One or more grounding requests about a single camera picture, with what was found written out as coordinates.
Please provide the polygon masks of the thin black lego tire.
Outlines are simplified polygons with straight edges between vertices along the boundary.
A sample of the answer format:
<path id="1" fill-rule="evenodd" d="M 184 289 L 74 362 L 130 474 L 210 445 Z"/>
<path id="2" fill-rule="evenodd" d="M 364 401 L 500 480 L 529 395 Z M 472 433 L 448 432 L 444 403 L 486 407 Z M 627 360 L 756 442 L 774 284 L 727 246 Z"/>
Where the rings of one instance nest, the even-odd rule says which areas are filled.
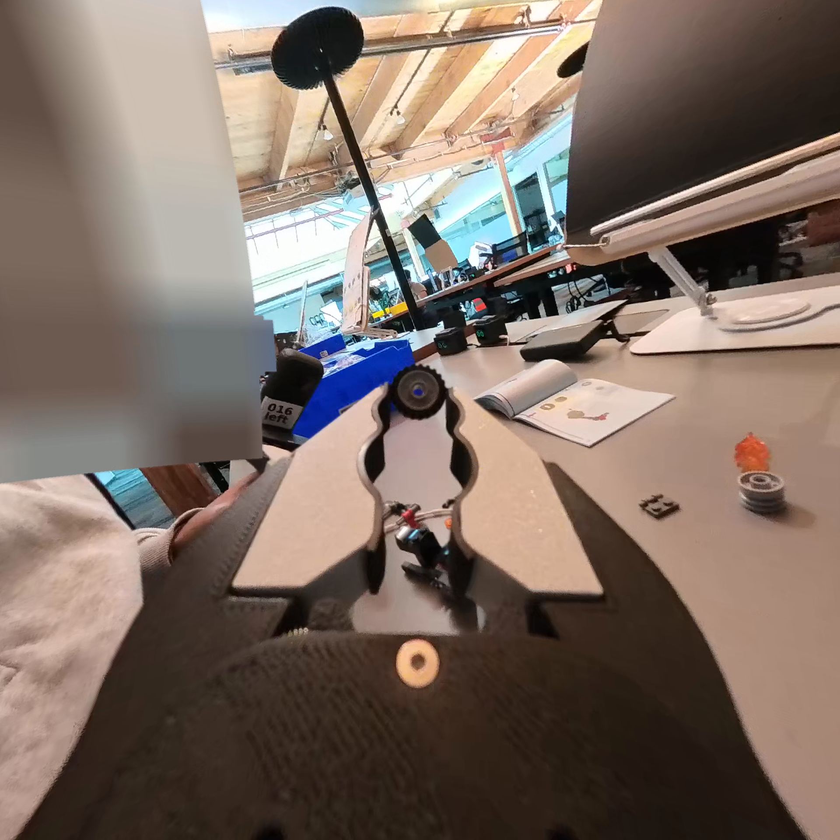
<path id="1" fill-rule="evenodd" d="M 436 370 L 413 364 L 394 378 L 390 394 L 399 414 L 412 420 L 433 417 L 445 404 L 447 386 Z"/>

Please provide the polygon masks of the black laptop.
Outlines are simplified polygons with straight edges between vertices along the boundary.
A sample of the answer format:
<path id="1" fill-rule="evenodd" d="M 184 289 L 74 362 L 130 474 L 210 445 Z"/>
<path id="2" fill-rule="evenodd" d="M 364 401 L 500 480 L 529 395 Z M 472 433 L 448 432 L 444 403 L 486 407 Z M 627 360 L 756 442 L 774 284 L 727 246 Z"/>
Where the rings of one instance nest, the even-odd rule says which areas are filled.
<path id="1" fill-rule="evenodd" d="M 603 2 L 571 129 L 571 245 L 838 134 L 839 2 Z"/>

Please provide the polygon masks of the black power bank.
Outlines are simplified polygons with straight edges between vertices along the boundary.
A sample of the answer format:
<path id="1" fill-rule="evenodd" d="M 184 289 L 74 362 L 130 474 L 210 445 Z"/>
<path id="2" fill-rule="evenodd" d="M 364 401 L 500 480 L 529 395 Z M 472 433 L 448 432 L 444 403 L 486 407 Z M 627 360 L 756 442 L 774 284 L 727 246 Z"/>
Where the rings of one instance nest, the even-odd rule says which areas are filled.
<path id="1" fill-rule="evenodd" d="M 578 360 L 607 334 L 606 326 L 601 321 L 543 331 L 521 346 L 520 356 L 526 362 Z"/>

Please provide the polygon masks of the lego instruction booklet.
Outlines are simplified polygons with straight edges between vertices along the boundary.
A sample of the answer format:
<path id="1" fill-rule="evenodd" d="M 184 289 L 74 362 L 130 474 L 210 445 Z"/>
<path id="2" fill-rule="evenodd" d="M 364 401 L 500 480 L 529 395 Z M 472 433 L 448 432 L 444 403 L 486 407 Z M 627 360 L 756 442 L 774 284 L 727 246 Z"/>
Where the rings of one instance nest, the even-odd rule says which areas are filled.
<path id="1" fill-rule="evenodd" d="M 668 393 L 580 379 L 568 365 L 543 360 L 475 401 L 506 419 L 590 448 L 674 399 Z"/>

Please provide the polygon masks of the wooden office desk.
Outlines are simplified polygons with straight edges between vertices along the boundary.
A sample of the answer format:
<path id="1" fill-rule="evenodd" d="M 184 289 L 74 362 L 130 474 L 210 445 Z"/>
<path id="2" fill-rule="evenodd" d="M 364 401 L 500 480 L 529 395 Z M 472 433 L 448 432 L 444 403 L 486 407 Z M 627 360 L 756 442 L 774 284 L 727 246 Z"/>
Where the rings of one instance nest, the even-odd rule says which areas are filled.
<path id="1" fill-rule="evenodd" d="M 503 280 L 535 266 L 542 268 L 547 261 L 559 256 L 563 252 L 564 247 L 560 244 L 545 246 L 528 255 L 502 264 L 495 269 L 487 270 L 473 280 L 461 281 L 452 287 L 427 296 L 417 303 L 417 308 L 421 313 L 426 314 L 445 308 L 452 308 L 465 301 L 483 298 L 489 291 L 495 289 L 496 285 L 501 284 Z"/>

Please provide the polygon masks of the cardboard box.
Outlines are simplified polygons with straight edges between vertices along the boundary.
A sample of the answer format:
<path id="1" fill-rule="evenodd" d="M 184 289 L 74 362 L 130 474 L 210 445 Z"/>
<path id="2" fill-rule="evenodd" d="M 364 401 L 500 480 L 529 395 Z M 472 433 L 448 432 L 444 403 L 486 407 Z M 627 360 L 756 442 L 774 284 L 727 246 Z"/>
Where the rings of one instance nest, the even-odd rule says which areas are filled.
<path id="1" fill-rule="evenodd" d="M 344 336 L 364 333 L 370 314 L 370 269 L 364 263 L 364 252 L 373 226 L 368 212 L 352 230 L 346 250 L 343 271 L 342 321 Z"/>

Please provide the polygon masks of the person's left hand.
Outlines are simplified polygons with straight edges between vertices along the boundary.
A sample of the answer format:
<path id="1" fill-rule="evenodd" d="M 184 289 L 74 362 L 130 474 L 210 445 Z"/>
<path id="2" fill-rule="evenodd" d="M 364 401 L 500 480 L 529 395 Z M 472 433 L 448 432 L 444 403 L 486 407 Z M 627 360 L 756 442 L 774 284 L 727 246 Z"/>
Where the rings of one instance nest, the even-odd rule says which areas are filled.
<path id="1" fill-rule="evenodd" d="M 253 471 L 231 485 L 207 506 L 183 514 L 174 525 L 170 545 L 171 561 L 174 562 L 179 554 L 194 543 L 258 478 L 259 473 Z"/>

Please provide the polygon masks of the white flexible lego tube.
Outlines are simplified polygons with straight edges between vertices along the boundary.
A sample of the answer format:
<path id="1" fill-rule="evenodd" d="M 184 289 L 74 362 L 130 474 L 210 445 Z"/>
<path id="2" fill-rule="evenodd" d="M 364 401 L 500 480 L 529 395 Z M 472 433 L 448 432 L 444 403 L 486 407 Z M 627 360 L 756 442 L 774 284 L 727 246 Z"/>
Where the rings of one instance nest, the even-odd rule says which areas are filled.
<path id="1" fill-rule="evenodd" d="M 421 508 L 421 512 L 416 516 L 419 522 L 419 527 L 417 529 L 425 528 L 425 523 L 428 521 L 432 521 L 435 519 L 444 519 L 445 525 L 448 529 L 452 528 L 452 509 L 455 504 L 455 499 L 450 498 L 447 499 L 446 502 L 443 503 L 442 507 L 438 507 L 435 509 L 428 509 L 424 510 Z M 398 502 L 398 501 L 388 501 L 385 504 L 385 509 L 383 512 L 383 529 L 384 533 L 394 533 L 398 530 L 409 528 L 405 525 L 401 518 L 401 513 L 404 507 L 410 506 L 408 504 Z"/>

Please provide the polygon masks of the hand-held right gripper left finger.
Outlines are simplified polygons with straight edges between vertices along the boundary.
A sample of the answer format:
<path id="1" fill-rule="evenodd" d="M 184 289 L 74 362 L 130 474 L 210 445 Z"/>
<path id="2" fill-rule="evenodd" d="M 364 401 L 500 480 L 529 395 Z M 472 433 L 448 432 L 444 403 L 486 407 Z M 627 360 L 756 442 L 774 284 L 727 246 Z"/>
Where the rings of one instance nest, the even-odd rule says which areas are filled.
<path id="1" fill-rule="evenodd" d="M 281 464 L 282 478 L 232 580 L 241 595 L 358 599 L 385 577 L 389 392 L 380 385 Z"/>

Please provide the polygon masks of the person's left forearm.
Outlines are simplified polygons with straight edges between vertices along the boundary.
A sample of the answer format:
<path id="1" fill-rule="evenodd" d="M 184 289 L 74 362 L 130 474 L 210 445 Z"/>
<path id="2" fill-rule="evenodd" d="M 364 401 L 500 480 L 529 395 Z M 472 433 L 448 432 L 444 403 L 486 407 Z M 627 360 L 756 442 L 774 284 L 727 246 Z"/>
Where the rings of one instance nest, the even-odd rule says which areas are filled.
<path id="1" fill-rule="evenodd" d="M 1 837 L 15 838 L 75 748 L 175 535 L 132 530 L 89 477 L 1 485 Z"/>

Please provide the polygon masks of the orange lego flame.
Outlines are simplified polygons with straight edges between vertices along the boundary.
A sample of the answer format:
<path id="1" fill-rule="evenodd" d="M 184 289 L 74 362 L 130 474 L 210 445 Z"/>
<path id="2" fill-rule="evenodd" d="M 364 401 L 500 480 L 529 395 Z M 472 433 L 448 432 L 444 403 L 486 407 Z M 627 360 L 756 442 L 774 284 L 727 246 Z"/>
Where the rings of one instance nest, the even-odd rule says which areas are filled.
<path id="1" fill-rule="evenodd" d="M 767 473 L 771 468 L 771 452 L 767 444 L 753 433 L 740 440 L 734 448 L 734 463 L 745 473 Z"/>

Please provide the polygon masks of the black metal pole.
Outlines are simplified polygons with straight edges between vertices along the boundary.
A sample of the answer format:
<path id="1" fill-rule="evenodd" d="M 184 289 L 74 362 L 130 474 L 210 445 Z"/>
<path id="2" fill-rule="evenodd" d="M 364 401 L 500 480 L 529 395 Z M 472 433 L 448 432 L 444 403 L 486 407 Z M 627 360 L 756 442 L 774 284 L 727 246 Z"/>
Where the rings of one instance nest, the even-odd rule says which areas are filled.
<path id="1" fill-rule="evenodd" d="M 361 57 L 364 31 L 361 21 L 348 9 L 320 7 L 294 19 L 276 38 L 270 51 L 271 68 L 286 87 L 295 91 L 323 86 L 339 124 L 344 144 L 360 179 L 371 217 L 381 235 L 415 330 L 424 327 L 413 290 L 391 235 L 371 173 L 356 139 L 350 117 L 340 95 L 336 77 Z"/>

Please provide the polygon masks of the black lego motorcycle build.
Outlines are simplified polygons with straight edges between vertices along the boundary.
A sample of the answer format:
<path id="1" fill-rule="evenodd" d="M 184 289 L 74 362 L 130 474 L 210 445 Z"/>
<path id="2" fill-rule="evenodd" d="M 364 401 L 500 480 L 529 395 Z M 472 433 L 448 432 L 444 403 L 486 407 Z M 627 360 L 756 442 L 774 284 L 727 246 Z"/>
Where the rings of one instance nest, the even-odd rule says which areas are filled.
<path id="1" fill-rule="evenodd" d="M 454 597 L 449 580 L 449 554 L 428 528 L 402 526 L 395 532 L 396 546 L 412 555 L 401 568 L 406 578 L 417 585 L 436 590 L 448 598 Z"/>

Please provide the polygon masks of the grey plastic pouch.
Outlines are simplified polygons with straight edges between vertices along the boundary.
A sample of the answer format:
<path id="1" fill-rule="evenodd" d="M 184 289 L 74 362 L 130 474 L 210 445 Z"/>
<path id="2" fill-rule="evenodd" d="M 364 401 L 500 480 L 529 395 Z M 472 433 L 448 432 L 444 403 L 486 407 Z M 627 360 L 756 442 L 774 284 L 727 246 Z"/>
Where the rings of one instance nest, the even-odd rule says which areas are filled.
<path id="1" fill-rule="evenodd" d="M 553 329 L 577 327 L 592 322 L 609 321 L 627 305 L 628 300 L 614 300 L 596 303 L 592 307 L 580 308 L 574 312 L 562 312 L 557 316 L 521 320 L 507 325 L 507 344 L 521 344 L 533 336 Z"/>

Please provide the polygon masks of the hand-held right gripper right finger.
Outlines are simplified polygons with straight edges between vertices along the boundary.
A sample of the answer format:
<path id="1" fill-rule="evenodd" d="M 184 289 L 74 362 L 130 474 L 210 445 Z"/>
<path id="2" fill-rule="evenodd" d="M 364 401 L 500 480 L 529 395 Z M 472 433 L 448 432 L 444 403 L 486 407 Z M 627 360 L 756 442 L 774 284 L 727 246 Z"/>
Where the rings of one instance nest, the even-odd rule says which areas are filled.
<path id="1" fill-rule="evenodd" d="M 448 580 L 477 603 L 599 600 L 604 595 L 538 453 L 465 393 L 446 396 L 452 507 Z"/>

